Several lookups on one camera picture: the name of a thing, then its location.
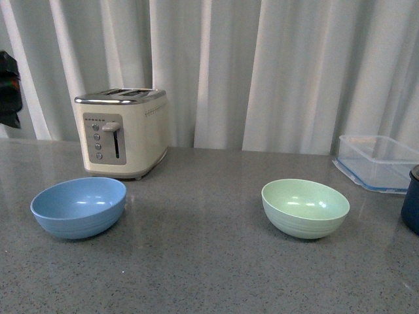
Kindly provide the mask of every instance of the bowl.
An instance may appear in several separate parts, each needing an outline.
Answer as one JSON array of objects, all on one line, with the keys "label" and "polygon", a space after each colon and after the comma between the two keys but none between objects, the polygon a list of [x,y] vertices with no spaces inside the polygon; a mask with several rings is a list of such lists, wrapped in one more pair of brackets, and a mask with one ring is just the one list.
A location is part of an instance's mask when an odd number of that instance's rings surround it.
[{"label": "bowl", "polygon": [[323,184],[283,179],[262,189],[268,219],[282,232],[302,239],[318,239],[334,232],[349,212],[348,200]]},{"label": "bowl", "polygon": [[50,234],[82,239],[111,227],[124,211],[125,198],[120,181],[88,177],[47,188],[32,200],[31,211]]}]

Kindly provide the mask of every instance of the white curtain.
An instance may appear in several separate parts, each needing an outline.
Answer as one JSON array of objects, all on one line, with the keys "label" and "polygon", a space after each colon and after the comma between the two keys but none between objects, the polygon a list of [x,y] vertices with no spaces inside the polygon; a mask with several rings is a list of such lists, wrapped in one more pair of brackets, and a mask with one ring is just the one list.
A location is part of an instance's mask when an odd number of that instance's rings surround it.
[{"label": "white curtain", "polygon": [[419,0],[0,0],[22,129],[77,141],[73,99],[161,88],[171,146],[334,154],[342,134],[419,150]]}]

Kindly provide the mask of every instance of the cream toaster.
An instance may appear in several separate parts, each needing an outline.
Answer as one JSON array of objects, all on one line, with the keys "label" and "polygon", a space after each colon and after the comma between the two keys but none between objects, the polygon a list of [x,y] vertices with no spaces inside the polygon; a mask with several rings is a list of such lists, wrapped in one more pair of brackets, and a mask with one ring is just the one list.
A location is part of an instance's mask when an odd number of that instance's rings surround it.
[{"label": "cream toaster", "polygon": [[84,168],[92,175],[140,179],[166,155],[164,90],[117,88],[74,99]]}]

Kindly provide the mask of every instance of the speckled countertop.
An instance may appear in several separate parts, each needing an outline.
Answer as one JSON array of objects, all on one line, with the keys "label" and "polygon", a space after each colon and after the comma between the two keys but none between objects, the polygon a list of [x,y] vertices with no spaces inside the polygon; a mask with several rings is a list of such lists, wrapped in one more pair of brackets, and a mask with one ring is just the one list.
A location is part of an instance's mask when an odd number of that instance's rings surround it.
[{"label": "speckled countertop", "polygon": [[[170,148],[106,232],[52,237],[33,197],[88,176],[78,143],[0,140],[2,313],[417,313],[419,236],[404,196],[368,192],[330,156]],[[349,200],[343,225],[301,240],[266,218],[261,189],[282,178]]]}]

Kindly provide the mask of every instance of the blue bowl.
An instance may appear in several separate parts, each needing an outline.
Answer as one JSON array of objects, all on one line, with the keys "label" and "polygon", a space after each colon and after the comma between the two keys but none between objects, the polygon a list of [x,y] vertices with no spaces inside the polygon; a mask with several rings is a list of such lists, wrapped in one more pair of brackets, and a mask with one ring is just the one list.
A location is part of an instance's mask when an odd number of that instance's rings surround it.
[{"label": "blue bowl", "polygon": [[50,234],[82,239],[110,228],[124,211],[125,185],[115,179],[89,177],[47,188],[32,200],[31,211]]}]

